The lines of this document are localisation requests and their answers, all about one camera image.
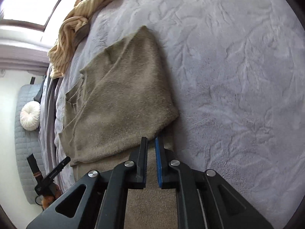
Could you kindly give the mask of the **taupe knit sweater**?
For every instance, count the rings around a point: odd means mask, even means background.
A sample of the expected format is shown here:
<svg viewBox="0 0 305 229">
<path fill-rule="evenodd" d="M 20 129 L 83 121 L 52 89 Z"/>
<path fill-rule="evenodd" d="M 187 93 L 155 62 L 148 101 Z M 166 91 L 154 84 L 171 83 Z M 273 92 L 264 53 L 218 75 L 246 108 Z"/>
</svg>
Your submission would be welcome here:
<svg viewBox="0 0 305 229">
<path fill-rule="evenodd" d="M 145 26 L 105 48 L 66 93 L 60 143 L 74 178 L 113 169 L 149 140 L 147 182 L 128 193 L 125 228 L 177 228 L 175 191 L 158 187 L 153 139 L 178 117 L 156 39 Z"/>
</svg>

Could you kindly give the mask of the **cream striped blanket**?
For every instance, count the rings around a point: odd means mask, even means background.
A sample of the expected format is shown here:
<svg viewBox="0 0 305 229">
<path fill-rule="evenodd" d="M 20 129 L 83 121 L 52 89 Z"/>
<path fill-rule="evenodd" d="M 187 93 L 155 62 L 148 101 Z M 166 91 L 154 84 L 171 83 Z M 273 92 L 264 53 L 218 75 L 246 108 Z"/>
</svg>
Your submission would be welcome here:
<svg viewBox="0 0 305 229">
<path fill-rule="evenodd" d="M 89 34 L 90 21 L 98 10 L 114 0 L 76 0 L 62 22 L 55 45 L 49 50 L 50 78 L 64 76 L 79 43 Z"/>
</svg>

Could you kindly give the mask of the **grey quilted headboard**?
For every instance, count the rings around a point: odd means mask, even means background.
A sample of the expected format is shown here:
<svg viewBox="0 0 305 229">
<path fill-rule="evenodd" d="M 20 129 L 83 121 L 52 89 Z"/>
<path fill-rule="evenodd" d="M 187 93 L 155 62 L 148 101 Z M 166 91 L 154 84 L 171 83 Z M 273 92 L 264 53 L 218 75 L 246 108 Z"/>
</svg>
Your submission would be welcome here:
<svg viewBox="0 0 305 229">
<path fill-rule="evenodd" d="M 38 141 L 39 130 L 25 130 L 20 123 L 20 112 L 24 105 L 34 100 L 34 97 L 37 95 L 39 90 L 39 84 L 28 84 L 20 88 L 17 98 L 14 122 L 14 144 L 17 169 L 23 192 L 27 201 L 31 205 L 36 204 L 37 193 L 35 192 L 35 186 L 37 185 L 37 181 L 35 180 L 31 168 L 28 165 L 27 157 L 30 154 L 34 155 L 42 174 L 45 174 L 45 169 L 42 160 L 41 148 Z"/>
</svg>

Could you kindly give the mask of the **white embossed bed cover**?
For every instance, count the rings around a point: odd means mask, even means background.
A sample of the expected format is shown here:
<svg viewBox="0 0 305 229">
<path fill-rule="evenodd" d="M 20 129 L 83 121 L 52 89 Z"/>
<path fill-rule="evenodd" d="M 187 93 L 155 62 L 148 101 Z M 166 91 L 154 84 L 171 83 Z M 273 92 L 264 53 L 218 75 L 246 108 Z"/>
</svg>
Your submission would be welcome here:
<svg viewBox="0 0 305 229">
<path fill-rule="evenodd" d="M 284 228 L 304 196 L 304 29 L 286 0 L 115 0 L 91 23 L 59 88 L 54 132 L 80 70 L 147 26 L 179 110 L 177 157 L 216 170 Z"/>
</svg>

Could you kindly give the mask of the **grey bed sheet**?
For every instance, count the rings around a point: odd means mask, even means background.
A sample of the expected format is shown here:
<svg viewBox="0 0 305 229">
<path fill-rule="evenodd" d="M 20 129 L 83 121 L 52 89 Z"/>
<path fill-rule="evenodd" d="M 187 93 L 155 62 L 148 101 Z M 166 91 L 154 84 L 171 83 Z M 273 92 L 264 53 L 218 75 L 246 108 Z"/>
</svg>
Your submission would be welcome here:
<svg viewBox="0 0 305 229">
<path fill-rule="evenodd" d="M 47 69 L 42 85 L 40 102 L 39 144 L 45 173 L 50 173 L 60 162 L 59 149 L 55 144 L 56 102 L 62 79 L 50 77 L 51 67 Z"/>
</svg>

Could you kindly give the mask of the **brown framed window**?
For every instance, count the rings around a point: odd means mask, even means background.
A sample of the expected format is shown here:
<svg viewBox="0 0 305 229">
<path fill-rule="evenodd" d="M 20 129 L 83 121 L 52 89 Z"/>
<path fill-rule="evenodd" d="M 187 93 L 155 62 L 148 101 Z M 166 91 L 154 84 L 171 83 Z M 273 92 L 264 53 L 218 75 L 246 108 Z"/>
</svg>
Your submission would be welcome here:
<svg viewBox="0 0 305 229">
<path fill-rule="evenodd" d="M 1 25 L 45 31 L 62 0 L 4 0 Z"/>
</svg>

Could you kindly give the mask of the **round white cushion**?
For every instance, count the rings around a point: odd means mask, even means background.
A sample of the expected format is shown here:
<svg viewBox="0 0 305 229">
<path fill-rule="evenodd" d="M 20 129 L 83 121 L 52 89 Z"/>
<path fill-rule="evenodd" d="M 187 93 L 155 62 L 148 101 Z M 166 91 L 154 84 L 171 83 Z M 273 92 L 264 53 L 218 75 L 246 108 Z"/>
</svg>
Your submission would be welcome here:
<svg viewBox="0 0 305 229">
<path fill-rule="evenodd" d="M 27 131 L 34 131 L 40 124 L 40 103 L 30 101 L 20 111 L 21 126 Z"/>
</svg>

